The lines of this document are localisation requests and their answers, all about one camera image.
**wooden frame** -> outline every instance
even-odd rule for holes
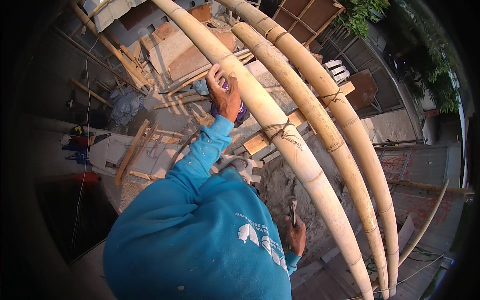
[[[333,6],[339,8],[339,10],[337,11],[337,13],[335,13],[324,25],[322,25],[322,27],[318,30],[318,31],[314,31],[310,26],[308,26],[308,24],[306,24],[301,18],[304,16],[304,14],[308,11],[308,9],[315,3],[315,1],[317,0],[310,0],[310,2],[305,6],[305,8],[302,10],[302,12],[296,16],[295,14],[293,14],[292,12],[288,11],[284,6],[285,2],[287,0],[283,0],[282,3],[278,6],[278,9],[277,11],[275,12],[274,16],[273,16],[273,20],[275,20],[278,16],[278,13],[280,11],[283,11],[285,12],[286,14],[288,14],[291,18],[293,18],[295,21],[293,22],[293,24],[290,26],[290,28],[287,30],[289,33],[291,33],[291,31],[293,30],[293,28],[295,28],[295,26],[297,24],[301,24],[303,27],[305,27],[308,31],[310,31],[313,36],[308,40],[306,41],[305,43],[303,43],[303,45],[305,47],[307,47],[314,39],[317,38],[317,36],[322,33],[329,25],[330,23],[333,21],[333,19],[335,19],[339,14],[341,14],[345,8],[340,4],[338,3],[336,0],[332,0],[333,2]]]

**person in purple shirt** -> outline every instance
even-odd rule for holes
[[[234,73],[206,76],[218,115],[165,179],[141,192],[119,216],[103,255],[106,280],[118,299],[291,299],[289,276],[305,249],[306,227],[286,217],[290,250],[237,159],[209,170],[231,143],[240,109]]]

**red graffiti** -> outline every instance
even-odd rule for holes
[[[413,164],[413,157],[416,154],[416,150],[413,150],[410,159],[408,160],[408,165],[405,170],[405,173],[403,174],[402,179],[408,179],[408,167],[410,167]],[[385,177],[391,178],[398,180],[400,177],[400,174],[402,173],[403,166],[405,165],[405,161],[407,160],[407,153],[404,153],[402,156],[395,156],[392,158],[388,159],[382,159],[380,161],[380,164],[382,165],[382,168],[385,173]]]
[[[407,196],[407,199],[409,199],[408,203],[412,204],[413,207],[409,209],[404,215],[401,215],[400,218],[406,217],[409,214],[413,213],[411,215],[413,224],[415,225],[415,228],[420,228],[432,212],[433,207],[435,207],[439,195],[439,193],[435,193],[433,195],[429,195],[428,197],[424,197],[416,201],[413,200],[414,198],[412,196]],[[438,208],[435,216],[433,217],[431,225],[438,226],[440,223],[445,223],[448,214],[452,211],[451,202],[454,201],[455,197],[452,194],[445,194],[444,198],[442,199],[442,203],[440,204],[440,207]]]

